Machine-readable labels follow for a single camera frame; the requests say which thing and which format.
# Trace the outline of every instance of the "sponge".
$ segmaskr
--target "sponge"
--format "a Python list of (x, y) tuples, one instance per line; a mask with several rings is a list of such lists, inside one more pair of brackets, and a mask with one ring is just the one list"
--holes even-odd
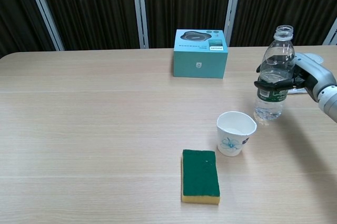
[(220, 190), (214, 151), (183, 150), (182, 201), (219, 204)]

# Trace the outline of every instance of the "curtain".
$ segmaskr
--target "curtain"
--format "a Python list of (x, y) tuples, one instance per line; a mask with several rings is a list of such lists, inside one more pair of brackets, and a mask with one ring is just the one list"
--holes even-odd
[(66, 50), (139, 48), (134, 0), (47, 0)]
[(173, 47), (176, 29), (223, 29), (228, 0), (145, 0), (150, 48)]
[(35, 0), (0, 0), (0, 57), (55, 50)]
[(336, 0), (239, 0), (230, 44), (268, 46), (288, 24), (294, 45), (322, 45), (336, 17)]

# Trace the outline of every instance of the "metal window frame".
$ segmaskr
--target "metal window frame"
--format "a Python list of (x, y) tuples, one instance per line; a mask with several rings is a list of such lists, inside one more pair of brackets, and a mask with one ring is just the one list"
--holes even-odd
[(61, 37), (56, 28), (46, 0), (35, 0), (56, 50), (64, 50)]
[(223, 29), (223, 32), (226, 36), (226, 43), (227, 43), (228, 47), (229, 47), (230, 42), (231, 42), (234, 20), (235, 20), (235, 14), (236, 14), (236, 7), (237, 7), (238, 1), (239, 0), (228, 0), (225, 26), (224, 26), (224, 29)]
[(141, 49), (148, 49), (145, 0), (134, 0), (134, 2), (138, 26), (139, 46)]
[(323, 45), (337, 45), (337, 17), (326, 36)]

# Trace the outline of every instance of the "white paper cup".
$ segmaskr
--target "white paper cup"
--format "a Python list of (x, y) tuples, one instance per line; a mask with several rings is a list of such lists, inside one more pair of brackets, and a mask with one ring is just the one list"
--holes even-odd
[(256, 122), (241, 112), (231, 111), (220, 115), (216, 122), (217, 148), (229, 157), (237, 156), (249, 137), (256, 131)]

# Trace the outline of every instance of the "product box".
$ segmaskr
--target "product box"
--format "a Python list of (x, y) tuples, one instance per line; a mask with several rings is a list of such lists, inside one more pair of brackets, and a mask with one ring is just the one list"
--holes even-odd
[(173, 76), (223, 78), (227, 54), (222, 30), (177, 29), (173, 53)]

